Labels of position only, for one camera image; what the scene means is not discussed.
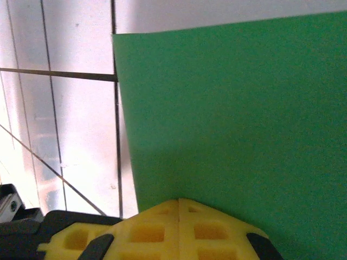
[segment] green board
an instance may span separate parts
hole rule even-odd
[[[115,35],[140,210],[185,197],[346,257],[347,12]]]

